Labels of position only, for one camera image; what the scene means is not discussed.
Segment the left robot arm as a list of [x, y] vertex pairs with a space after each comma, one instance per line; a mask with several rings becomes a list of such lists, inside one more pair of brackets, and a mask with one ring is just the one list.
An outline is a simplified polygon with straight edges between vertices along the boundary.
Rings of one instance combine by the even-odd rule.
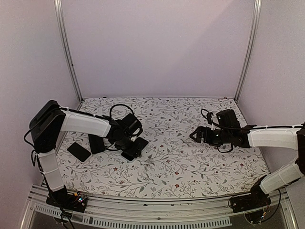
[[71, 197], [63, 191], [56, 160], [57, 139], [62, 132], [79, 132], [108, 139], [122, 156], [130, 161], [141, 156], [148, 141], [141, 138], [142, 124], [134, 113], [114, 120], [111, 115], [95, 115], [61, 107], [57, 101], [49, 100], [30, 121], [33, 148], [42, 167], [42, 174], [51, 191], [52, 199], [60, 207], [67, 207]]

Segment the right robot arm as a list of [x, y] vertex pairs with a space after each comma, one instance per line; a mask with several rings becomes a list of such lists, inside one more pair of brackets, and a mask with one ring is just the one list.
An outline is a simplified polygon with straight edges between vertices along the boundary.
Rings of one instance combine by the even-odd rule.
[[297, 152], [297, 158], [280, 169], [260, 178], [252, 187], [246, 203], [250, 208], [258, 207], [273, 191], [288, 186], [305, 176], [305, 126], [255, 126], [234, 128], [212, 124], [199, 126], [190, 138], [219, 147], [229, 144], [231, 148], [283, 148]]

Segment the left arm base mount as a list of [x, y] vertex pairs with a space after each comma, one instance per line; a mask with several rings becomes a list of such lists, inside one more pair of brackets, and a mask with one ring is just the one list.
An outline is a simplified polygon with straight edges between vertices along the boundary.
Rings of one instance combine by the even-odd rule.
[[66, 192], [52, 192], [46, 199], [46, 203], [62, 209], [84, 213], [87, 207], [88, 197], [79, 193], [69, 194]]

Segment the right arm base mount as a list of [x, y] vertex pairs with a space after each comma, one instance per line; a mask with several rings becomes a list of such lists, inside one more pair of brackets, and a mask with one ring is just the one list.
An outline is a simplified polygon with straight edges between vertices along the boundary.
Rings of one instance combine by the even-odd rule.
[[246, 212], [259, 208], [258, 211], [244, 213], [246, 221], [250, 224], [260, 224], [265, 219], [265, 216], [270, 208], [270, 198], [259, 198], [253, 194], [244, 196], [234, 195], [228, 200], [228, 207], [233, 210], [233, 213]]

